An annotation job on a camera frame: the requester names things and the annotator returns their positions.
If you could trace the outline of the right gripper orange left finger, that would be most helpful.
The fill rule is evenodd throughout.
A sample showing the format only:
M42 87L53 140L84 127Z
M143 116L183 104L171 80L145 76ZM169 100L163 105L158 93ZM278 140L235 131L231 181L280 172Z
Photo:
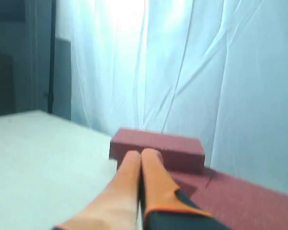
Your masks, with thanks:
M140 153L128 151L106 188L81 212L54 229L137 229L140 168Z

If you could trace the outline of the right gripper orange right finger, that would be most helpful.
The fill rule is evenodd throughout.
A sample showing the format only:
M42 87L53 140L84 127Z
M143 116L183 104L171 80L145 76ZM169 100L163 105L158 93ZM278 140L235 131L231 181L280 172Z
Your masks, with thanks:
M164 168L160 152L142 151L145 188L145 230L214 230L212 216L177 198L180 187Z

